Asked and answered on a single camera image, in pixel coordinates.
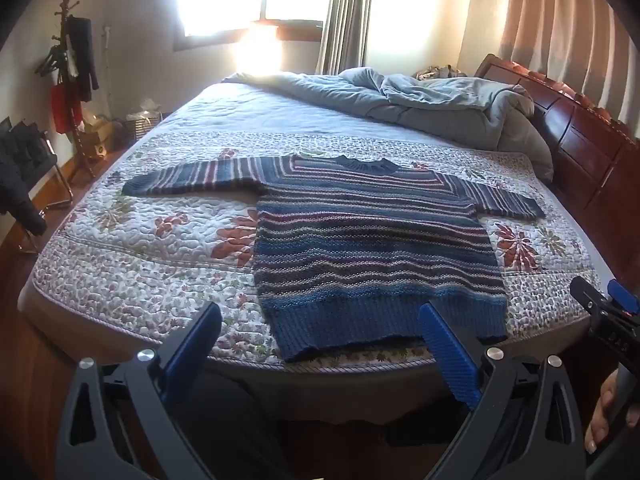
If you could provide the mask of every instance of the sweater sleeve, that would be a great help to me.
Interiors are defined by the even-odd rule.
[[[263,171],[265,158],[267,157],[222,158],[179,164],[135,176],[125,183],[122,194],[168,195],[238,187],[259,190],[266,183]]]
[[[462,178],[453,177],[452,182],[458,195],[475,203],[479,213],[523,220],[545,217],[545,213],[532,198]]]

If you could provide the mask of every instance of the person's leg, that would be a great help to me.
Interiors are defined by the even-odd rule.
[[[230,379],[202,372],[172,415],[216,480],[293,480],[271,422]]]

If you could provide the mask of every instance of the headboard panel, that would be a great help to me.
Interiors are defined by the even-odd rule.
[[[554,158],[550,186],[624,285],[640,292],[640,146],[622,123],[563,83],[489,54],[476,77],[520,84]]]

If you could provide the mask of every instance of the metal chair leg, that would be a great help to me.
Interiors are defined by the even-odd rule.
[[[58,177],[60,178],[60,182],[62,182],[62,186],[65,188],[66,193],[69,195],[69,198],[67,198],[66,200],[60,200],[59,202],[52,202],[50,204],[47,204],[46,206],[44,206],[41,213],[44,213],[49,209],[58,209],[58,208],[68,207],[72,205],[74,201],[74,194],[71,191],[71,187],[69,186],[69,183],[66,181],[65,176],[62,174],[62,170],[60,170],[60,166],[56,164],[55,168],[56,168],[56,171],[58,172]]]
[[[28,245],[30,245],[31,248],[25,248],[22,244],[20,244],[18,245],[18,250],[23,254],[40,254],[40,249],[36,244],[35,236],[28,232],[27,229],[22,227],[21,224],[20,229],[22,229],[22,231],[24,232],[24,237],[27,239]]]

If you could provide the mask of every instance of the wooden coat stand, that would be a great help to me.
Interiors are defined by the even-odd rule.
[[[94,171],[91,168],[89,158],[82,146],[78,128],[76,128],[76,119],[73,112],[74,92],[71,86],[71,76],[69,75],[68,45],[66,44],[66,19],[69,16],[69,11],[79,3],[80,1],[78,0],[72,6],[69,6],[69,0],[62,0],[62,3],[60,3],[61,10],[54,13],[55,16],[60,16],[60,37],[52,36],[53,40],[60,42],[62,50],[65,53],[65,62],[60,65],[60,80],[65,93],[66,118],[68,123],[71,124],[71,136],[73,137],[74,144],[76,145],[76,164],[69,176],[69,182],[74,179],[80,170],[85,170],[92,178],[95,176]]]

